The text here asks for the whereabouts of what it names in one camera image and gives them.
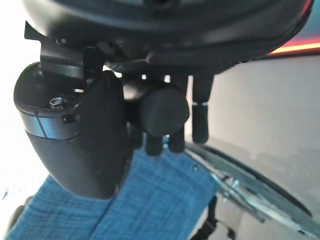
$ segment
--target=blue cloth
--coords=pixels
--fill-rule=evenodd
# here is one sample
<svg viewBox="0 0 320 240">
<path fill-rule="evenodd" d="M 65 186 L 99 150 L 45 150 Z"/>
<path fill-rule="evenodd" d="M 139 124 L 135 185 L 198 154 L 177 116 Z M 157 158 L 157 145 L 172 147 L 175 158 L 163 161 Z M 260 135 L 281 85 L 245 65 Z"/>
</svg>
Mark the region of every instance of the blue cloth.
<svg viewBox="0 0 320 240">
<path fill-rule="evenodd" d="M 49 176 L 6 240 L 187 240 L 217 191 L 187 155 L 140 149 L 113 199 L 74 195 Z"/>
</svg>

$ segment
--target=black rubber part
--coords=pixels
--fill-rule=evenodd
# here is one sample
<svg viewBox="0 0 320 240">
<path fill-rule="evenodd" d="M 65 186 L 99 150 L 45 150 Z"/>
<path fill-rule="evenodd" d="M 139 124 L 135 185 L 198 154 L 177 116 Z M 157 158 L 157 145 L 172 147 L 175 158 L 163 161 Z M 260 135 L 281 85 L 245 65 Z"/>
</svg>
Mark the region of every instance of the black rubber part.
<svg viewBox="0 0 320 240">
<path fill-rule="evenodd" d="M 175 154 L 180 154 L 185 150 L 185 128 L 183 127 L 177 133 L 170 135 L 168 147 Z"/>
<path fill-rule="evenodd" d="M 205 144 L 209 139 L 208 105 L 192 106 L 192 139 L 197 144 Z"/>
<path fill-rule="evenodd" d="M 178 89 L 170 87 L 148 94 L 139 108 L 143 128 L 155 137 L 175 134 L 184 127 L 189 116 L 186 97 Z"/>
<path fill-rule="evenodd" d="M 146 136 L 145 151 L 150 156 L 160 156 L 163 150 L 162 137 Z"/>
<path fill-rule="evenodd" d="M 209 101 L 214 74 L 203 73 L 193 76 L 192 100 L 194 103 L 207 103 Z"/>
</svg>

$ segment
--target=black plastic housing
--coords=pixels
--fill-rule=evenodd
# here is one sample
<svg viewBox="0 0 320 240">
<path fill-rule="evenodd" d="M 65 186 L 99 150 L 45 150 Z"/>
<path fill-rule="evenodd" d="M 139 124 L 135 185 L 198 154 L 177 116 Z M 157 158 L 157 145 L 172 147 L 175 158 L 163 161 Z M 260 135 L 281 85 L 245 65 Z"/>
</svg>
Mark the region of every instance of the black plastic housing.
<svg viewBox="0 0 320 240">
<path fill-rule="evenodd" d="M 102 72 L 83 93 L 43 78 L 39 63 L 24 70 L 14 102 L 28 137 L 50 174 L 75 194 L 112 197 L 126 176 L 131 151 L 121 82 Z M 65 107 L 52 109 L 51 98 Z"/>
</svg>

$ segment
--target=blue fabric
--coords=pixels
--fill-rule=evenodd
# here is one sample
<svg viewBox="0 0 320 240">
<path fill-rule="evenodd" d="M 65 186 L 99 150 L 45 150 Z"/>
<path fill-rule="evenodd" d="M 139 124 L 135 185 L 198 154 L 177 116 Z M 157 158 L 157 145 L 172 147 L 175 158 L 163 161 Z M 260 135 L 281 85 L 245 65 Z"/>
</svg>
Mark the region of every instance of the blue fabric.
<svg viewBox="0 0 320 240">
<path fill-rule="evenodd" d="M 140 149 L 114 199 L 74 195 L 48 177 L 6 239 L 187 240 L 217 191 L 187 155 Z"/>
</svg>

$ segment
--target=black knob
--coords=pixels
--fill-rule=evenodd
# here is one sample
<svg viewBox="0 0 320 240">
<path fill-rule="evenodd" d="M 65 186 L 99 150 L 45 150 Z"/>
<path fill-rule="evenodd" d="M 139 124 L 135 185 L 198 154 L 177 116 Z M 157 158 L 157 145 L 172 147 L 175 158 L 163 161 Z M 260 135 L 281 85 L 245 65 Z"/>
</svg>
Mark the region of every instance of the black knob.
<svg viewBox="0 0 320 240">
<path fill-rule="evenodd" d="M 173 135 L 189 118 L 185 94 L 164 82 L 124 80 L 127 120 L 154 137 Z"/>
</svg>

